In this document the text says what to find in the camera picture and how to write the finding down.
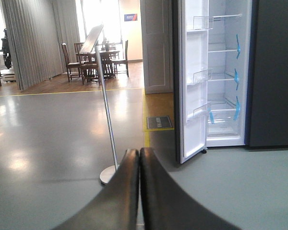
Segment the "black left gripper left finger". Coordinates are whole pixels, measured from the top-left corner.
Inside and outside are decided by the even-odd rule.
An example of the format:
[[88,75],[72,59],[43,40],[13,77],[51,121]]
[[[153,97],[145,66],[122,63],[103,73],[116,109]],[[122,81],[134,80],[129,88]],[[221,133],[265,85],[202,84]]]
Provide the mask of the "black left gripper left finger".
[[56,230],[135,230],[139,202],[139,151],[128,149],[109,183]]

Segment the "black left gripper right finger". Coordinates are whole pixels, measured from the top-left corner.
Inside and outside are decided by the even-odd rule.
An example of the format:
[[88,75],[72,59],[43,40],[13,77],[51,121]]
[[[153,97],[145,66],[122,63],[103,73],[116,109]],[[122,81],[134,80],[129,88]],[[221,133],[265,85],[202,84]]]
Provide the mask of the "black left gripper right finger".
[[140,188],[146,230],[237,230],[187,194],[152,148],[140,150]]

